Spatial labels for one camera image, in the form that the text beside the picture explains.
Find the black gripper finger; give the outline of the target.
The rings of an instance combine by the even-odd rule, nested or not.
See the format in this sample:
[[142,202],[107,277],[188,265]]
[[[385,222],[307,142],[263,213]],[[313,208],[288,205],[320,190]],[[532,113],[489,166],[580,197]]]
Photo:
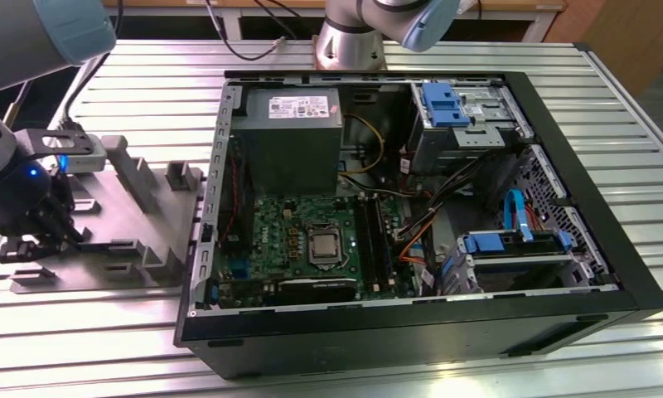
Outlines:
[[62,242],[46,235],[11,236],[0,247],[0,263],[28,263],[62,253]]
[[84,241],[83,233],[76,229],[71,215],[66,215],[62,219],[62,239],[70,245],[79,245]]

